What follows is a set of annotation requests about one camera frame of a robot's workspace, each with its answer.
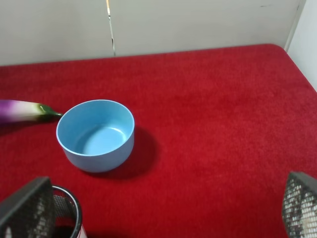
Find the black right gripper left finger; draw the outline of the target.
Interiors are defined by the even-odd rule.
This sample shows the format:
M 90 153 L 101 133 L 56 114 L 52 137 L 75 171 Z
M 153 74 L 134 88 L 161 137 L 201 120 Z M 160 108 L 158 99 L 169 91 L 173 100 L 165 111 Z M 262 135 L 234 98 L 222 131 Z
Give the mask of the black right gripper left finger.
M 50 238 L 55 227 L 53 187 L 37 177 L 0 203 L 2 238 Z

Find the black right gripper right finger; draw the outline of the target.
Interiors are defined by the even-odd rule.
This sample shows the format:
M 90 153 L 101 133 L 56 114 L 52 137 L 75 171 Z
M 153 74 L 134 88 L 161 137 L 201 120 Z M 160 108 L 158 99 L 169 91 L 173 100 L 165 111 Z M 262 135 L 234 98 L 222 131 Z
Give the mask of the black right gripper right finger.
M 317 236 L 317 180 L 303 172 L 288 176 L 282 202 L 282 220 L 289 238 Z

